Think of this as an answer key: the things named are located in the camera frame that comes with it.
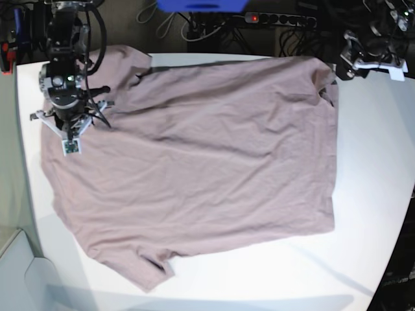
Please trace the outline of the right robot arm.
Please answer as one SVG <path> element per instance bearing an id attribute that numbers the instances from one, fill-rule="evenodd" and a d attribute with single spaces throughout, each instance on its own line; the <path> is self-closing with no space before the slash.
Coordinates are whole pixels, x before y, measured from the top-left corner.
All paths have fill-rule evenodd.
<path id="1" fill-rule="evenodd" d="M 107 31 L 98 11 L 101 1 L 49 1 L 52 18 L 46 28 L 48 63 L 39 73 L 40 91 L 50 105 L 48 111 L 37 111 L 30 117 L 41 120 L 63 142 L 73 144 L 92 123 L 108 120 L 102 112 L 105 101 L 95 97 L 110 92 L 110 87 L 89 87 L 89 77 L 100 68 L 107 46 Z M 81 22 L 79 13 L 93 15 L 101 32 L 101 46 L 96 60 L 90 59 L 91 23 Z"/>

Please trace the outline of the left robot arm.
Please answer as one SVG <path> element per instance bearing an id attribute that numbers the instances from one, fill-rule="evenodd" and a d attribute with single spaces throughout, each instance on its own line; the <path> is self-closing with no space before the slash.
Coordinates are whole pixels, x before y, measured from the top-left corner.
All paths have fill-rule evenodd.
<path id="1" fill-rule="evenodd" d="M 344 40 L 337 76 L 352 80 L 383 71 L 391 80 L 403 82 L 414 42 L 414 1 L 343 1 L 342 5 L 327 8 Z"/>

